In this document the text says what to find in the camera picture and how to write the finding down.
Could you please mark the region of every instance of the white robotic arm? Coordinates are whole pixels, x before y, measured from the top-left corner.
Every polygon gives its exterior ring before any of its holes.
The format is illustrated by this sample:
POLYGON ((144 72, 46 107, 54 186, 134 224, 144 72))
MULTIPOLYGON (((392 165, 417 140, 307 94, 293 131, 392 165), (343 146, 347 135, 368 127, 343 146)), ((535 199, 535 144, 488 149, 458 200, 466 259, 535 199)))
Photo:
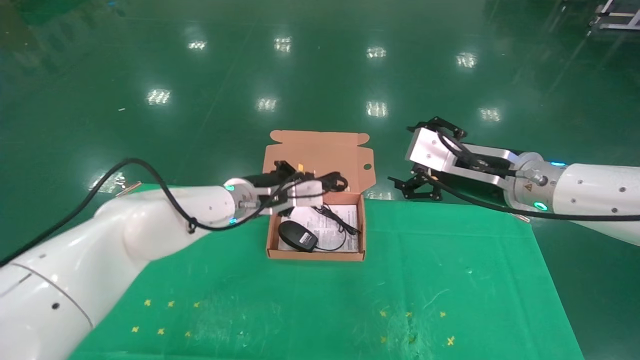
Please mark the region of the white robotic arm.
POLYGON ((512 210, 488 208, 569 220, 640 245, 640 168, 567 165, 535 152, 462 144, 465 132, 438 117, 408 129, 413 139, 406 159, 414 162, 415 175, 389 178, 406 199, 441 200, 443 189, 474 204, 485 206, 478 198, 489 199, 512 210), (443 136, 443 129, 454 136, 443 136), (414 192, 424 184, 433 191, 414 192))
MULTIPOLYGON (((224 186, 174 188, 171 193, 201 224, 223 227, 254 215, 264 196, 278 188, 254 183, 231 179, 224 186)), ((292 185, 278 205, 260 215, 322 205, 320 181, 292 185)), ((162 190, 108 201, 89 221, 0 268, 0 358, 66 359, 150 261, 208 233, 190 231, 162 190)))

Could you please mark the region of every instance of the cardboard box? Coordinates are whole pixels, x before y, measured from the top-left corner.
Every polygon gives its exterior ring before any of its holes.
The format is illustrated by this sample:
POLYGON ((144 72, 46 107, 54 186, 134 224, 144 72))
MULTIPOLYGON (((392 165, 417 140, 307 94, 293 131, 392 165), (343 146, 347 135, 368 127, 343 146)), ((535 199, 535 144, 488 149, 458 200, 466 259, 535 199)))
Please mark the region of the cardboard box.
POLYGON ((362 145, 369 135, 357 133, 318 133, 315 131, 274 130, 271 138, 278 144, 269 145, 264 154, 263 172, 275 170, 276 160, 285 160, 294 168, 299 164, 305 172, 322 176, 339 171, 347 179, 345 192, 327 193, 323 200, 329 205, 356 205, 358 209, 358 252, 300 252, 278 250, 280 217, 269 220, 267 257, 271 259, 363 261, 367 251, 367 217, 362 192, 376 183, 373 150, 362 145))

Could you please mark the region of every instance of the box flap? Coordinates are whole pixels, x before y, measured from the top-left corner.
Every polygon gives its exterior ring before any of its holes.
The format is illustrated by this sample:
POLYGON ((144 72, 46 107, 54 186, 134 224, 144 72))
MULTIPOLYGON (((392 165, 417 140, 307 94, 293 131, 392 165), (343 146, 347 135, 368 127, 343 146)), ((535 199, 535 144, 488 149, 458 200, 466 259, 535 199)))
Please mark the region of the box flap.
POLYGON ((263 172, 285 160, 316 176, 339 171, 349 182, 348 192, 361 193, 376 183, 373 150, 359 146, 369 141, 367 134, 274 130, 271 138, 280 143, 267 146, 263 172))

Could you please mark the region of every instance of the instruction manual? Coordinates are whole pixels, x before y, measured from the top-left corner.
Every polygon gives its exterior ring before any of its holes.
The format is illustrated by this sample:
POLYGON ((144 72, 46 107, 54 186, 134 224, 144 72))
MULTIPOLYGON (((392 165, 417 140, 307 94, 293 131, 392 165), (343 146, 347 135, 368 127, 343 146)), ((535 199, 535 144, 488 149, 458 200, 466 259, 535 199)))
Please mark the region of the instruction manual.
MULTIPOLYGON (((343 221, 350 226, 358 228, 358 210, 356 205, 327 205, 331 211, 338 215, 343 221)), ((344 245, 336 250, 336 252, 358 252, 358 234, 351 235, 346 231, 339 232, 339 225, 330 218, 320 215, 312 208, 298 207, 294 208, 291 215, 282 217, 282 221, 295 221, 306 227, 318 237, 318 247, 324 249, 335 249, 344 240, 346 234, 347 239, 344 245)), ((296 249, 288 246, 282 238, 278 242, 278 250, 296 249)), ((314 249, 314 252, 324 252, 323 250, 314 249)))

